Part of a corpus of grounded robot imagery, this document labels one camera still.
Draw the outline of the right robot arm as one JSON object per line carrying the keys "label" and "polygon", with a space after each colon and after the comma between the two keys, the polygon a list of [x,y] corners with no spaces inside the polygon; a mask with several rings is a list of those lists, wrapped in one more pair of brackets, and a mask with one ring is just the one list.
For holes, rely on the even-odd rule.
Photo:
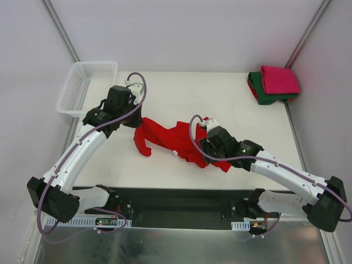
{"label": "right robot arm", "polygon": [[325,232],[334,232],[342,221],[347,205],[343,182],[337,177],[326,179],[296,169],[250,141],[237,141],[210,119],[200,123],[206,132],[199,140],[207,163],[226,161],[234,168],[264,176],[290,190],[290,193],[255,189],[251,196],[236,205],[238,214],[255,219],[264,213],[284,213],[305,217]]}

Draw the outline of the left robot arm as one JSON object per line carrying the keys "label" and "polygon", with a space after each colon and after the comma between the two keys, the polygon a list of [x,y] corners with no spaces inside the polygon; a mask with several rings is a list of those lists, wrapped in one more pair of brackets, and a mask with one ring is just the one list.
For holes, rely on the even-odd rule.
{"label": "left robot arm", "polygon": [[116,209],[115,192],[103,185],[73,190],[75,181],[93,153],[121,125],[141,125],[141,104],[144,85],[126,82],[112,86],[100,105],[88,111],[76,139],[40,179],[32,177],[27,189],[34,206],[60,221],[69,222],[78,212],[98,207],[110,214]]}

